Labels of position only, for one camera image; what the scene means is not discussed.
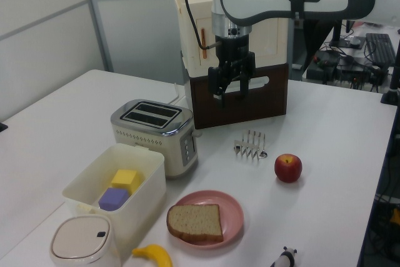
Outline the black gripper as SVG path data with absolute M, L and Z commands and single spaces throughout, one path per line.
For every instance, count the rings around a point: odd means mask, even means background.
M 249 53 L 248 40 L 248 36 L 233 39 L 216 36 L 219 64 L 217 68 L 208 68 L 208 91 L 221 108 L 225 105 L 225 90 L 234 80 L 240 82 L 240 93 L 248 95 L 249 83 L 256 72 L 255 54 Z

